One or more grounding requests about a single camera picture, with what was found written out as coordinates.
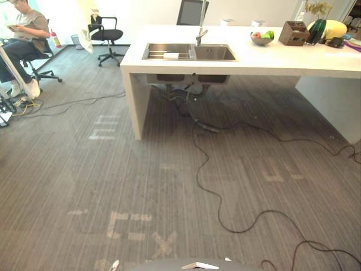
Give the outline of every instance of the white sneaker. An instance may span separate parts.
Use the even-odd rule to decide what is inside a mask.
[[[11,97],[16,97],[21,93],[21,88],[19,83],[15,80],[15,81],[11,81],[11,93],[10,96]]]
[[[27,83],[28,87],[28,96],[31,100],[40,96],[40,88],[38,81],[33,79],[30,83]]]

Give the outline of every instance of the faucet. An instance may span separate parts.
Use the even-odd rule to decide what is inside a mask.
[[[207,34],[208,30],[203,31],[203,22],[204,22],[204,16],[205,16],[205,7],[206,7],[207,0],[203,0],[202,4],[202,11],[201,11],[201,19],[199,22],[199,35],[196,37],[197,39],[197,46],[201,45],[201,39],[204,35]]]

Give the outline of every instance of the fire extinguisher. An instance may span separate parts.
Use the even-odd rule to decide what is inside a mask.
[[[50,31],[51,31],[51,32],[50,32],[50,37],[51,37],[54,45],[56,46],[56,48],[61,48],[61,44],[60,44],[60,42],[59,42],[58,37],[56,36],[56,33],[53,32],[52,30],[50,30]]]

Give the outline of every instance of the fruit bowl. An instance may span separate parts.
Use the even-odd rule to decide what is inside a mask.
[[[268,31],[265,34],[260,34],[260,32],[255,32],[255,33],[251,32],[250,38],[255,44],[263,46],[273,41],[275,35],[273,31]]]

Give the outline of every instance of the apple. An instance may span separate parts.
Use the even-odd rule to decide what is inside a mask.
[[[252,38],[261,38],[260,32],[254,32],[254,33],[251,33],[251,35],[252,35]]]
[[[275,32],[273,32],[273,31],[267,31],[267,33],[266,34],[268,34],[268,35],[270,35],[270,37],[271,38],[275,38]]]
[[[271,38],[271,36],[266,33],[266,34],[261,35],[261,38]]]

